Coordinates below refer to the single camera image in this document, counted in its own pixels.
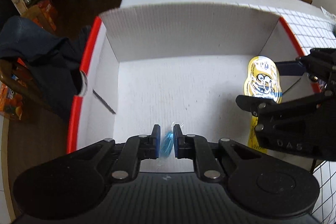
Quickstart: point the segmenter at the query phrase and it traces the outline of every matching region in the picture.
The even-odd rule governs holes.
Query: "cardboard package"
[[[277,14],[214,3],[157,4],[119,8],[96,18],[80,70],[83,90],[73,100],[68,152],[104,138],[116,143],[149,135],[162,138],[172,122],[184,134],[209,142],[231,138],[247,145],[251,114],[235,102],[244,94],[249,61],[274,62],[303,55],[286,20]],[[280,78],[282,102],[319,92],[308,78]],[[311,160],[269,151],[310,168]],[[191,160],[174,155],[141,171],[189,172]]]

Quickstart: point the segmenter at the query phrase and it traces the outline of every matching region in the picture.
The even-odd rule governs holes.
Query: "wooden floor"
[[[57,35],[75,38],[101,12],[119,7],[121,0],[53,0],[58,10]],[[8,133],[8,176],[12,190],[24,170],[66,152],[67,127],[57,115],[26,102],[22,121],[10,121]],[[20,211],[12,196],[16,216]]]

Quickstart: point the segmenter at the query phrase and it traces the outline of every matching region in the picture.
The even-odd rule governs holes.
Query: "yellow minion package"
[[[251,59],[248,66],[247,79],[244,83],[244,94],[252,97],[273,99],[281,103],[282,92],[280,87],[279,72],[275,63],[265,56],[257,56]],[[258,117],[252,116],[248,147],[267,153],[267,149],[259,146],[255,126]]]

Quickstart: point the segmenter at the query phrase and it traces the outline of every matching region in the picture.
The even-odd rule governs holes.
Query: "silver screw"
[[[262,131],[263,129],[264,125],[262,123],[258,123],[254,128],[255,131]]]
[[[261,103],[258,108],[264,108],[266,106],[266,103]]]
[[[126,171],[114,171],[112,173],[112,177],[115,179],[125,179],[128,177],[128,173]]]
[[[331,90],[326,90],[326,91],[324,92],[324,95],[325,95],[325,96],[332,96],[332,94],[333,94],[333,92],[332,92]]]
[[[207,170],[204,172],[204,175],[210,179],[217,179],[221,176],[221,173],[216,170]]]

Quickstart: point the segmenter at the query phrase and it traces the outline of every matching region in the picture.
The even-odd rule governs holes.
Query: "yellow label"
[[[280,87],[279,72],[275,63],[267,57],[257,56],[251,59],[248,66],[248,75],[244,83],[244,94],[247,96],[272,99],[281,102],[282,92]],[[254,128],[258,117],[252,116],[248,147],[267,153],[267,149],[258,144]]]

